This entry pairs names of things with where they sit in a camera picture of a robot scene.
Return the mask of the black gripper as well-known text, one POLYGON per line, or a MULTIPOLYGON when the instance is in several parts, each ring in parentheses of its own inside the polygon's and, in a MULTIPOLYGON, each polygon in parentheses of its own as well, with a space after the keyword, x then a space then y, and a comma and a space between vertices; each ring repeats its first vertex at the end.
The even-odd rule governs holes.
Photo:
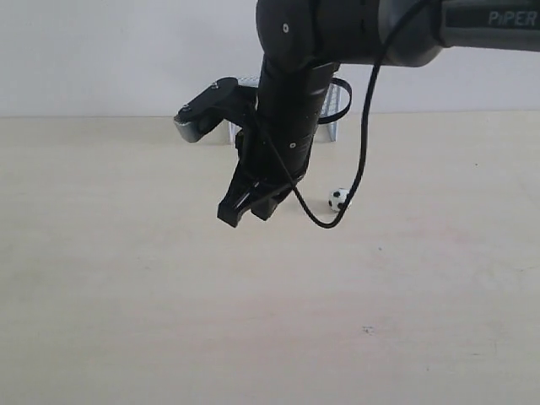
POLYGON ((235 135, 238 163, 218 205, 217 218, 236 228, 251 213, 269 220, 308 168, 308 134, 268 127, 244 127, 235 135))

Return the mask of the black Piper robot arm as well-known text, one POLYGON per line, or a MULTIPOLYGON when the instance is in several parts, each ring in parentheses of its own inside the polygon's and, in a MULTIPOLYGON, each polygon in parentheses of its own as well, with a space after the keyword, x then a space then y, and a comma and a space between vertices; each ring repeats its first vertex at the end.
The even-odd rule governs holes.
POLYGON ((539 49, 536 1, 260 1, 259 84, 228 82, 239 161, 218 205, 269 219, 304 177, 327 92, 345 64, 420 68, 448 48, 539 49))

